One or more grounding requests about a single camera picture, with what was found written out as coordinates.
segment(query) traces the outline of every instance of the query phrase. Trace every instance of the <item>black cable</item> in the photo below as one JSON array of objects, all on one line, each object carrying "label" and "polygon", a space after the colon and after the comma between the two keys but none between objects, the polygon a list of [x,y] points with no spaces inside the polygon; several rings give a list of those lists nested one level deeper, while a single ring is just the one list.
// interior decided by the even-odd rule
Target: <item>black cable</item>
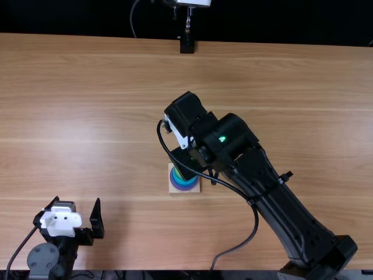
[{"label": "black cable", "polygon": [[140,0],[135,0],[132,4],[132,7],[131,7],[131,12],[129,13],[129,24],[131,25],[131,30],[132,30],[132,34],[134,36],[134,38],[137,38],[136,36],[136,33],[135,33],[135,29],[133,28],[133,23],[132,23],[132,16],[133,16],[133,12],[136,8],[136,5],[139,3]]},{"label": "black cable", "polygon": [[251,234],[243,241],[241,242],[239,245],[237,246],[234,246],[233,248],[229,249],[229,250],[226,250],[224,252],[221,252],[221,253],[218,253],[218,255],[215,256],[214,258],[214,261],[211,265],[211,268],[210,268],[210,271],[212,271],[215,267],[215,264],[216,264],[216,261],[223,255],[225,254],[228,254],[228,253],[232,253],[233,251],[236,251],[238,249],[240,249],[241,247],[245,246],[247,243],[249,243],[255,236],[256,232],[258,231],[258,227],[259,227],[259,216],[258,216],[258,210],[256,209],[256,206],[255,205],[252,205],[251,204],[251,200],[250,198],[244,194],[241,190],[239,190],[238,188],[236,188],[235,186],[221,180],[221,179],[218,179],[218,178],[214,178],[212,176],[209,176],[209,175],[206,175],[204,173],[201,173],[201,172],[198,172],[192,168],[190,168],[189,166],[183,164],[182,162],[180,162],[172,153],[171,151],[168,149],[168,147],[166,146],[166,144],[164,143],[163,141],[163,138],[162,138],[162,134],[161,134],[161,125],[163,123],[163,120],[160,120],[158,122],[158,125],[157,125],[157,135],[158,135],[158,139],[159,139],[159,142],[161,143],[161,146],[162,148],[165,150],[165,152],[168,154],[168,156],[170,158],[172,158],[175,162],[177,162],[180,166],[184,167],[185,169],[187,169],[188,171],[196,174],[197,176],[200,176],[200,177],[203,177],[203,178],[206,178],[206,179],[209,179],[211,181],[215,181],[231,190],[233,190],[236,194],[240,195],[243,197],[244,200],[246,200],[246,202],[248,203],[248,205],[251,207],[253,213],[254,213],[254,227],[252,229],[252,232]]},{"label": "black cable", "polygon": [[250,205],[251,206],[251,209],[254,213],[254,227],[252,229],[252,232],[250,233],[250,235],[243,241],[241,242],[239,245],[237,246],[234,246],[233,248],[227,250],[227,251],[224,251],[224,252],[221,252],[221,253],[218,253],[218,255],[215,256],[214,258],[214,261],[212,262],[212,265],[211,265],[211,268],[210,268],[210,271],[212,271],[215,267],[215,264],[216,264],[216,261],[218,258],[220,258],[222,255],[225,255],[225,254],[229,254],[229,253],[232,253],[234,251],[237,251],[238,249],[244,247],[247,243],[249,243],[253,238],[254,236],[256,235],[256,232],[258,231],[258,226],[259,226],[259,216],[258,216],[258,211],[256,210],[256,206],[254,205]]},{"label": "black cable", "polygon": [[37,230],[37,226],[35,226],[31,232],[26,236],[26,238],[22,241],[22,243],[20,244],[20,246],[17,248],[17,250],[14,252],[13,256],[10,258],[10,261],[8,263],[8,266],[6,267],[6,272],[5,272],[5,280],[8,280],[9,278],[9,271],[10,271],[10,267],[12,266],[12,263],[14,262],[15,258],[17,257],[18,253],[21,251],[21,249],[23,248],[23,246],[27,243],[27,241],[29,241],[29,239],[32,237],[32,235],[34,234],[34,232]]},{"label": "black cable", "polygon": [[117,275],[118,279],[121,279],[121,277],[120,277],[118,271],[114,270],[114,272],[115,272],[115,274]]},{"label": "black cable", "polygon": [[90,275],[87,275],[87,274],[84,274],[84,273],[78,273],[78,274],[75,274],[75,275],[71,276],[70,279],[73,279],[73,278],[78,277],[78,276],[85,276],[85,277],[88,277],[90,279],[94,278],[94,275],[91,271],[86,270],[86,272],[88,272]]}]

